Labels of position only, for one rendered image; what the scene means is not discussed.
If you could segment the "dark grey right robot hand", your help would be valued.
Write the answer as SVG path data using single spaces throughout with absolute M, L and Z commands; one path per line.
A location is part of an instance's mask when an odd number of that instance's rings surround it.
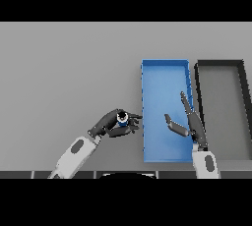
M 184 105 L 188 121 L 188 128 L 174 122 L 168 114 L 164 115 L 167 127 L 176 134 L 186 138 L 190 136 L 192 141 L 198 145 L 200 150 L 207 151 L 209 144 L 199 115 L 191 108 L 189 101 L 183 91 L 180 92 L 181 102 Z

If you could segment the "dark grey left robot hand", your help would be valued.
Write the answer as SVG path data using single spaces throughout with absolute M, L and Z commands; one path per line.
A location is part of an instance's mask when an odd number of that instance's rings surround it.
M 117 113 L 120 111 L 124 111 L 128 114 L 128 125 L 126 127 L 120 127 L 118 125 Z M 88 134 L 92 138 L 105 135 L 109 135 L 111 138 L 126 136 L 139 130 L 138 124 L 140 119 L 142 119 L 141 115 L 116 108 L 101 117 L 100 120 L 88 130 Z

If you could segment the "dark grey bin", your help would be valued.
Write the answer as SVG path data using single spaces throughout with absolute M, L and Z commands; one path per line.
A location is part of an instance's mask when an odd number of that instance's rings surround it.
M 198 60 L 200 117 L 217 160 L 252 160 L 252 102 L 243 60 Z

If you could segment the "blue bin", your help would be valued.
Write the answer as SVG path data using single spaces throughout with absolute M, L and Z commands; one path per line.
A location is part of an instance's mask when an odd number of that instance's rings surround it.
M 191 162 L 192 139 L 172 132 L 164 118 L 164 115 L 168 114 L 173 122 L 188 128 L 180 92 L 185 93 L 193 108 L 189 61 L 143 59 L 141 69 L 144 161 Z

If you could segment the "blue pipe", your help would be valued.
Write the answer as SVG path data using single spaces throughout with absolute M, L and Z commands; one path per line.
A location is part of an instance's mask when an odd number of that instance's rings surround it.
M 128 125 L 128 114 L 124 111 L 118 112 L 117 122 L 120 127 L 126 127 Z

